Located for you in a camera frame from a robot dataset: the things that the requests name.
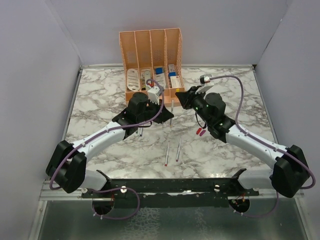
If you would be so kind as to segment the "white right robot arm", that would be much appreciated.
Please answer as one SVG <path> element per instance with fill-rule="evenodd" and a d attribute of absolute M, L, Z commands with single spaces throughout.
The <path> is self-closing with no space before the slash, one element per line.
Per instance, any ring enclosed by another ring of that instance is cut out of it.
<path fill-rule="evenodd" d="M 246 170 L 230 182 L 230 191 L 240 196 L 247 189 L 275 189 L 282 196 L 292 198 L 311 176 L 302 149 L 296 145 L 278 145 L 245 130 L 225 114 L 226 103 L 221 95 L 206 93 L 207 90 L 208 87 L 193 86 L 175 95 L 183 109 L 193 109 L 204 121 L 212 137 L 245 150 L 270 167 L 269 171 Z"/>

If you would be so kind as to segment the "magenta white pen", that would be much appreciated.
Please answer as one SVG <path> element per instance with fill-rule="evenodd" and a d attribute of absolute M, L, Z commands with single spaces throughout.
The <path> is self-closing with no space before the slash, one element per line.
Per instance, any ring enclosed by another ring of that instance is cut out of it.
<path fill-rule="evenodd" d="M 176 152 L 176 157 L 175 161 L 179 161 L 179 156 L 180 156 L 180 151 L 181 151 L 181 144 L 182 144 L 182 138 L 179 139 L 178 146 L 177 146 L 177 152 Z"/>

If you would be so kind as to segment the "yellow white pen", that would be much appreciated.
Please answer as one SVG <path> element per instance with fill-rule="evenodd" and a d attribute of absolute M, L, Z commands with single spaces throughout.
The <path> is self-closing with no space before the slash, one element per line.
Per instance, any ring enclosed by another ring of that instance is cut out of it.
<path fill-rule="evenodd" d="M 169 127 L 172 128 L 173 127 L 173 117 L 174 117 L 174 100 L 171 100 L 171 107 L 170 107 L 170 113 L 172 114 L 172 118 L 169 121 Z"/>

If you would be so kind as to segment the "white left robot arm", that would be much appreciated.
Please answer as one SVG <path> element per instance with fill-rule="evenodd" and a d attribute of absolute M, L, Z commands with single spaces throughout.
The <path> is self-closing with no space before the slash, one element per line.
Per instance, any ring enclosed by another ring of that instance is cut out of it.
<path fill-rule="evenodd" d="M 101 198 L 106 197 L 111 190 L 109 177 L 100 170 L 88 170 L 87 163 L 106 148 L 131 136 L 139 126 L 162 124 L 173 117 L 162 102 L 154 103 L 145 93 L 135 93 L 128 106 L 104 128 L 73 143 L 59 142 L 45 173 L 57 183 L 58 189 L 68 194 L 86 188 Z"/>

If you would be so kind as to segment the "red white pen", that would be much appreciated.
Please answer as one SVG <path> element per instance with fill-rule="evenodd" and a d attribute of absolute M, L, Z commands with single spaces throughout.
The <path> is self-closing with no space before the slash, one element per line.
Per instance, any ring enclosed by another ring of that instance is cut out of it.
<path fill-rule="evenodd" d="M 164 166 L 165 166 L 165 167 L 167 167 L 167 166 L 168 166 L 168 161 L 169 161 L 169 152 L 170 152 L 170 140 L 168 140 L 167 148 L 166 148 L 165 163 L 164 163 Z"/>

